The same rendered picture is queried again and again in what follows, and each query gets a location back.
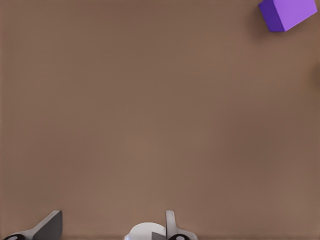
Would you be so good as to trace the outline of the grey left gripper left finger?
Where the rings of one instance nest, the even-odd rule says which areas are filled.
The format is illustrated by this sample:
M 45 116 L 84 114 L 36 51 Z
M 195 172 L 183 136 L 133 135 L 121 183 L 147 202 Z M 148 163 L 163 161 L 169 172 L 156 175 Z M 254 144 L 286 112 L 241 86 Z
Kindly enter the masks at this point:
M 54 210 L 35 227 L 6 236 L 3 240 L 60 240 L 63 234 L 63 212 Z

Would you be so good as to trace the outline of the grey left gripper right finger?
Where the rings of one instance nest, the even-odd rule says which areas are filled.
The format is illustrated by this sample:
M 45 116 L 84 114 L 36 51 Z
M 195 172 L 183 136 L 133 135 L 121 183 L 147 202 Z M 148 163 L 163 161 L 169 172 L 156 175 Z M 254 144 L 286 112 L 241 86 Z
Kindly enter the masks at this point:
M 197 236 L 190 231 L 177 227 L 173 210 L 165 212 L 165 233 L 151 232 L 151 240 L 197 240 Z

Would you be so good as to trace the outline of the purple wooden cube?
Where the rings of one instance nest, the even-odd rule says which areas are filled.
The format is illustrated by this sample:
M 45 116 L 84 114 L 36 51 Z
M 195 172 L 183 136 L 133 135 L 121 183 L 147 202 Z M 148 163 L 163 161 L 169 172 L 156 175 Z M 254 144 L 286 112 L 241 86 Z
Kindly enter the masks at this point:
M 270 32 L 286 32 L 318 12 L 315 0 L 262 0 L 258 8 Z

